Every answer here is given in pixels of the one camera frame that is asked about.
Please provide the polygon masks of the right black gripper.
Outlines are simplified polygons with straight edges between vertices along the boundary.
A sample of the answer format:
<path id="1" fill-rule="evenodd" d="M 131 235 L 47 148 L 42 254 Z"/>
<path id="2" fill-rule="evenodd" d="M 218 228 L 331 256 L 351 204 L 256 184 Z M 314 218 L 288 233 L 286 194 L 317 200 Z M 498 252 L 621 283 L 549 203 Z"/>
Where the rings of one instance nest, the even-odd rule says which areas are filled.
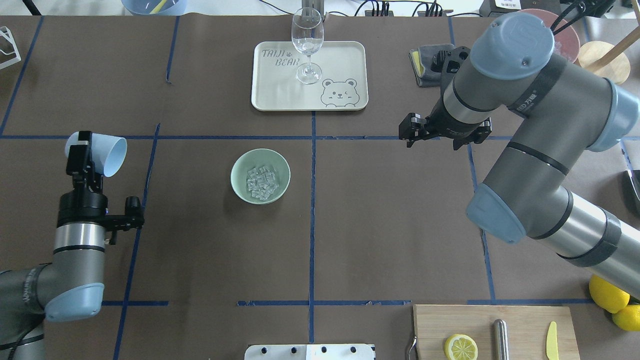
<path id="1" fill-rule="evenodd" d="M 492 123 L 490 117 L 478 123 L 459 121 L 446 110 L 444 101 L 439 100 L 427 118 L 409 112 L 398 125 L 398 137 L 406 141 L 407 147 L 412 147 L 417 141 L 425 139 L 426 130 L 435 137 L 452 139 L 453 149 L 459 150 L 470 143 L 484 142 L 491 135 Z"/>

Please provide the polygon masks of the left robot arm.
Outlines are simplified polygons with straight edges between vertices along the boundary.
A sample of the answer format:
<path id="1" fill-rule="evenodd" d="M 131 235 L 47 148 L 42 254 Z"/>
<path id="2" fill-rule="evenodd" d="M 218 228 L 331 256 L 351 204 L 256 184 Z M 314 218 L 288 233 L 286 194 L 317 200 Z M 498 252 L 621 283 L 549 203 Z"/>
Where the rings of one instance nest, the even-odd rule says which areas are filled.
<path id="1" fill-rule="evenodd" d="M 141 200 L 130 196 L 122 215 L 109 214 L 103 180 L 121 168 L 124 137 L 74 132 L 66 141 L 72 188 L 59 199 L 52 261 L 1 272 L 1 358 L 43 360 L 44 322 L 96 316 L 105 291 L 105 248 L 120 231 L 141 229 Z"/>

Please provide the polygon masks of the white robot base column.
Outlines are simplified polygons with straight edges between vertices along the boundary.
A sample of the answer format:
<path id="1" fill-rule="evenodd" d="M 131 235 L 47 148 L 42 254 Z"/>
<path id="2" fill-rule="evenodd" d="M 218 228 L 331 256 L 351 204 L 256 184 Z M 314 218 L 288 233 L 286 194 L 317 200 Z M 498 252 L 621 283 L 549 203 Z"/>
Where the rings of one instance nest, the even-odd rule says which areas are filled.
<path id="1" fill-rule="evenodd" d="M 245 360 L 375 360 L 375 346 L 366 343 L 254 344 Z"/>

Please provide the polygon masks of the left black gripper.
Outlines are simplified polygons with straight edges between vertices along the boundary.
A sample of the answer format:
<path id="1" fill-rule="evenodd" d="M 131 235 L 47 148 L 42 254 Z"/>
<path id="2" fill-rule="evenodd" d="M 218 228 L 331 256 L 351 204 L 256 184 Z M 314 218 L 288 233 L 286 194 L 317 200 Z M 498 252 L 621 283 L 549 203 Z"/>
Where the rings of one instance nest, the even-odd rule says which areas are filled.
<path id="1" fill-rule="evenodd" d="M 66 142 L 66 174 L 84 177 L 73 180 L 73 189 L 60 198 L 56 224 L 58 246 L 115 245 L 118 232 L 142 229 L 146 222 L 137 196 L 125 199 L 124 214 L 109 214 L 103 176 L 91 173 L 92 139 L 93 132 L 78 131 Z"/>

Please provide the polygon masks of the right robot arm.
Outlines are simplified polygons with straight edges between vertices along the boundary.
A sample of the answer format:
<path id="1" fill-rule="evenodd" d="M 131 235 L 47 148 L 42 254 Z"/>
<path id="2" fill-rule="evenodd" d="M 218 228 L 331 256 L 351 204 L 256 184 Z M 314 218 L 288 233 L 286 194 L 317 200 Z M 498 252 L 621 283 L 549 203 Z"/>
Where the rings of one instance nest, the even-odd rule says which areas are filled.
<path id="1" fill-rule="evenodd" d="M 486 138 L 500 106 L 521 116 L 466 216 L 506 243 L 537 240 L 638 297 L 639 231 L 563 187 L 583 152 L 608 150 L 633 129 L 637 96 L 555 54 L 553 32 L 520 11 L 494 19 L 472 48 L 451 50 L 445 63 L 430 115 L 407 114 L 398 137 L 407 147 L 446 137 L 457 150 Z"/>

